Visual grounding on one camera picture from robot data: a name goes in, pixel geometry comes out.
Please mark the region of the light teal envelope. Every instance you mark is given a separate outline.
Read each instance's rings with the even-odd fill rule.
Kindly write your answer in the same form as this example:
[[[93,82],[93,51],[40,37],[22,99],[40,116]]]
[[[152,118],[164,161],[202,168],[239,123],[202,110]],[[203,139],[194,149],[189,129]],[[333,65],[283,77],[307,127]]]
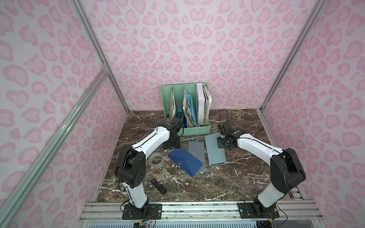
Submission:
[[[205,136],[205,143],[210,166],[227,162],[225,150],[223,148],[218,148],[218,138],[221,138],[220,133]]]

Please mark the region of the dark blue envelope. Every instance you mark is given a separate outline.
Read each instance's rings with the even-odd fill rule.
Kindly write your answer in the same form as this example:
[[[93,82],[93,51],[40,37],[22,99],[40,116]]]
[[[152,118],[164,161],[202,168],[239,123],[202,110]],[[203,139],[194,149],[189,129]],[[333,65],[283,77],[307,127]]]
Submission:
[[[172,150],[168,157],[189,176],[194,177],[203,163],[183,148]]]

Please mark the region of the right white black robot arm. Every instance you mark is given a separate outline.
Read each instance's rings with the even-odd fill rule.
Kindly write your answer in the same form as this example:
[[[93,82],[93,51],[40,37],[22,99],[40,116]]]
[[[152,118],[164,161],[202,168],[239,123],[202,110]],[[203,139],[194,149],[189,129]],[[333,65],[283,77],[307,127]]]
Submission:
[[[293,188],[306,180],[297,153],[267,144],[252,135],[232,128],[229,122],[218,125],[219,148],[240,148],[262,159],[270,166],[270,184],[253,200],[253,209],[263,214]]]

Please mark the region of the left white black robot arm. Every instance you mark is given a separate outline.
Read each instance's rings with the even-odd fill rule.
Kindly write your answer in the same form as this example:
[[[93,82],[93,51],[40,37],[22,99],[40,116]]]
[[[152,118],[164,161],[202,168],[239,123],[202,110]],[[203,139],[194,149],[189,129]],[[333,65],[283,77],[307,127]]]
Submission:
[[[135,209],[144,210],[148,205],[148,197],[143,187],[147,158],[160,145],[164,149],[180,148],[178,133],[182,126],[182,120],[174,117],[170,122],[160,123],[152,133],[141,141],[132,146],[124,145],[119,150],[114,173],[127,190],[129,204]]]

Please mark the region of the green file organizer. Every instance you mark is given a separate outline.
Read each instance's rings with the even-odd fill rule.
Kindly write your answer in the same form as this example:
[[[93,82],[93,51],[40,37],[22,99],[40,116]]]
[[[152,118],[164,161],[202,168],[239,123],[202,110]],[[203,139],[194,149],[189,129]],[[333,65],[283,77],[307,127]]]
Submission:
[[[175,116],[182,119],[184,116],[183,112],[183,99],[184,99],[184,92],[186,91],[187,94],[190,94],[193,100],[195,113],[197,115],[198,111],[198,92],[196,89],[196,83],[192,84],[178,84],[178,85],[163,85],[162,86],[162,103],[163,103],[163,111],[164,111],[164,118],[165,121],[169,122],[170,112],[171,112],[171,93],[174,92],[174,101],[175,101]],[[183,120],[183,128],[179,131],[179,135],[182,136],[191,136],[191,135],[208,135],[211,133],[211,124],[208,123],[207,125],[202,125],[198,127],[190,127],[187,124],[187,121]]]

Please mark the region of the clear tape roll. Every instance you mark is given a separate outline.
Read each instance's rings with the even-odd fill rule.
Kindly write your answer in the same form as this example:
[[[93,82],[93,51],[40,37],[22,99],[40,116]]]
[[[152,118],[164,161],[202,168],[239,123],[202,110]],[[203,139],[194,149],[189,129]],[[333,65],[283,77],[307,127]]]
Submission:
[[[165,164],[164,155],[160,152],[154,152],[148,157],[148,162],[152,169],[161,169]]]

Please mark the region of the white folder in organizer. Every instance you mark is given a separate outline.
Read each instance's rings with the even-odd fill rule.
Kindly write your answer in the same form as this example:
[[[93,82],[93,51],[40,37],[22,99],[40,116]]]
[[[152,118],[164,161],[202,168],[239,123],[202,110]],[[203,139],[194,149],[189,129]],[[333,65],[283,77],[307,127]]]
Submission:
[[[203,90],[203,84],[197,83],[197,115],[199,126],[204,125],[204,115],[205,115],[205,95]]]

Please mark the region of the stack of papers right slot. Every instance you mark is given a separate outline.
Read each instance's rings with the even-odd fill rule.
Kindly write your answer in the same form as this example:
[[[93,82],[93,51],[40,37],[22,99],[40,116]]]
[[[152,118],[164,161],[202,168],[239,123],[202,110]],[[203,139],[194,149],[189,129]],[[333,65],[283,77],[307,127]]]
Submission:
[[[209,123],[209,112],[210,112],[210,108],[212,105],[212,96],[208,90],[208,87],[206,85],[203,85],[203,91],[204,91],[204,95],[206,96],[205,99],[205,113],[204,113],[204,125],[208,125]]]

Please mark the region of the small black device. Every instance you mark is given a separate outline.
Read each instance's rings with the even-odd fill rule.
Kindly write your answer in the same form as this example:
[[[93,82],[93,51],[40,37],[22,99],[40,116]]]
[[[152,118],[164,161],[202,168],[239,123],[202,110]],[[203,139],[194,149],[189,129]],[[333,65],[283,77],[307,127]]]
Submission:
[[[152,185],[163,195],[167,193],[167,189],[156,179],[151,180]]]

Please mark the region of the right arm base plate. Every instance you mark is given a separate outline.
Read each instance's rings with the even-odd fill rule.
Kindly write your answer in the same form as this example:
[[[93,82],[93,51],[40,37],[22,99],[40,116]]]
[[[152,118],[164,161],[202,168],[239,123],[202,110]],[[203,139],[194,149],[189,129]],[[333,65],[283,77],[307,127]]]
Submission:
[[[259,202],[238,202],[237,206],[242,219],[277,219],[280,217],[276,204],[265,208]]]

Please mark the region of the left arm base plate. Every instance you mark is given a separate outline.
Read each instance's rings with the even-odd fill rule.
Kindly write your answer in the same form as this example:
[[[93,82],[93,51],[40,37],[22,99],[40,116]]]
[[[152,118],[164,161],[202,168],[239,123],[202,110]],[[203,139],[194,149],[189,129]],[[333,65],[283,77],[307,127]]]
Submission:
[[[161,219],[163,205],[158,203],[147,203],[142,208],[137,208],[131,203],[125,205],[123,209],[122,220],[137,220],[137,219]]]

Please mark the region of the aluminium front rail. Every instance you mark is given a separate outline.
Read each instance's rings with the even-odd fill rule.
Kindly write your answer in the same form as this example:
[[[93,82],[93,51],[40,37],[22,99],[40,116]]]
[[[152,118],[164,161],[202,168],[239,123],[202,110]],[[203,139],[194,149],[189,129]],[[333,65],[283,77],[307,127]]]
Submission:
[[[236,201],[162,202],[161,218],[158,222],[198,221],[242,221]],[[79,226],[92,222],[137,222],[123,219],[121,203],[87,203],[79,219]],[[324,220],[316,203],[312,200],[290,200],[277,203],[274,221],[309,220],[321,223]]]

